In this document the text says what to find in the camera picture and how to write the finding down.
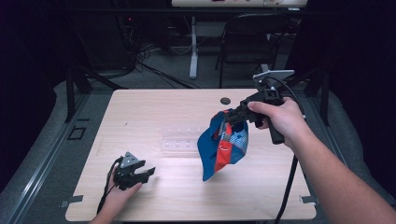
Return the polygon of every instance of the light wood surface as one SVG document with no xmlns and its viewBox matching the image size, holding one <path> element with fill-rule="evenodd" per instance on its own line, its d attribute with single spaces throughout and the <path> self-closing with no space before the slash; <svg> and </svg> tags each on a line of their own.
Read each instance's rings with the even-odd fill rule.
<svg viewBox="0 0 396 224">
<path fill-rule="evenodd" d="M 172 0 L 173 7 L 305 7 L 307 0 Z"/>
<path fill-rule="evenodd" d="M 118 220 L 192 221 L 274 219 L 282 202 L 293 154 L 275 146 L 267 130 L 249 124 L 247 155 L 203 182 L 196 141 L 220 110 L 236 108 L 250 90 L 115 91 L 66 212 L 69 221 L 91 220 L 103 194 L 106 173 L 130 151 L 156 167 L 147 184 L 129 201 Z M 220 98 L 231 99 L 222 105 Z M 285 219 L 316 214 L 300 196 L 309 191 L 300 166 L 290 192 Z"/>
</svg>

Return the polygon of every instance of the gray carpet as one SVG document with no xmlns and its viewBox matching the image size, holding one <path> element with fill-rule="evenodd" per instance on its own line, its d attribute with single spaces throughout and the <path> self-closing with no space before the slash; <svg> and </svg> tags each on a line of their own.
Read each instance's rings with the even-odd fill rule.
<svg viewBox="0 0 396 224">
<path fill-rule="evenodd" d="M 168 75 L 194 83 L 199 88 L 217 88 L 219 72 L 215 71 L 214 67 L 218 49 L 210 44 L 210 39 L 206 41 L 206 44 L 203 42 L 199 48 L 198 78 L 195 80 L 189 79 L 190 53 L 176 54 L 172 51 L 156 49 L 149 53 L 144 63 Z M 291 45 L 292 41 L 286 42 L 280 51 L 277 69 L 283 68 Z M 224 86 L 252 88 L 251 76 L 258 72 L 252 66 L 226 66 Z M 109 76 L 115 72 L 101 71 L 100 73 L 103 76 Z M 139 66 L 131 74 L 111 80 L 130 89 L 181 88 L 175 83 L 174 86 L 170 85 L 157 75 L 141 71 Z M 73 195 L 112 93 L 109 87 L 97 80 L 90 79 L 90 82 L 93 86 L 90 95 L 82 95 L 76 91 L 77 114 L 69 123 L 64 123 L 66 118 L 65 83 L 55 88 L 58 95 L 57 103 L 47 125 L 20 169 L 0 195 L 2 223 L 8 221 L 12 223 L 68 223 L 64 218 L 66 207 L 60 207 L 61 202 Z M 307 122 L 318 138 L 334 153 L 342 155 L 341 159 L 352 171 L 392 203 L 393 200 L 389 195 L 371 178 L 362 160 L 359 137 L 337 97 L 331 94 L 329 103 L 331 126 L 326 127 L 318 116 L 318 99 L 305 98 L 298 89 L 296 90 L 302 100 Z M 36 186 L 36 189 L 29 188 L 30 186 Z M 320 206 L 317 206 L 317 211 L 317 216 L 312 220 L 285 220 L 281 223 L 328 223 Z"/>
</svg>

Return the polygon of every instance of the chair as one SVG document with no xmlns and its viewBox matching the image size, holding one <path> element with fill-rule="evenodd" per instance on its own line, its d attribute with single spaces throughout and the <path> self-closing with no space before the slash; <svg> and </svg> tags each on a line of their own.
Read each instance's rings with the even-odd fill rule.
<svg viewBox="0 0 396 224">
<path fill-rule="evenodd" d="M 290 19 L 282 14 L 241 14 L 225 25 L 216 70 L 220 64 L 219 88 L 222 88 L 223 64 L 271 64 L 275 68 L 280 40 Z M 271 34 L 276 38 L 269 40 Z"/>
</svg>

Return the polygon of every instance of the chair leg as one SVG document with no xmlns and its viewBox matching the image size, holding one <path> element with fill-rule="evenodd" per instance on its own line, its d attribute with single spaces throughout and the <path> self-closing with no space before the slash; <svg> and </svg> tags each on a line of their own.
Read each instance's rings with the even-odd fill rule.
<svg viewBox="0 0 396 224">
<path fill-rule="evenodd" d="M 223 61 L 220 60 L 219 89 L 222 89 L 222 73 L 223 73 Z"/>
<path fill-rule="evenodd" d="M 219 61 L 220 61 L 220 55 L 218 56 L 218 59 L 216 60 L 216 66 L 215 66 L 215 70 L 218 70 L 218 67 L 219 67 Z"/>
</svg>

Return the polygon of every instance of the right hand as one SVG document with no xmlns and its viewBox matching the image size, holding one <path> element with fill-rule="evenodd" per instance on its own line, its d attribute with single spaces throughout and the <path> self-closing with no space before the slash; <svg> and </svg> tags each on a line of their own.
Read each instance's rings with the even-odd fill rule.
<svg viewBox="0 0 396 224">
<path fill-rule="evenodd" d="M 283 105 L 268 105 L 263 102 L 249 102 L 248 108 L 256 113 L 266 115 L 274 124 L 274 127 L 285 137 L 285 145 L 292 148 L 292 142 L 298 133 L 309 130 L 299 106 L 291 98 L 284 97 Z M 268 128 L 268 122 L 263 121 L 261 127 Z"/>
</svg>

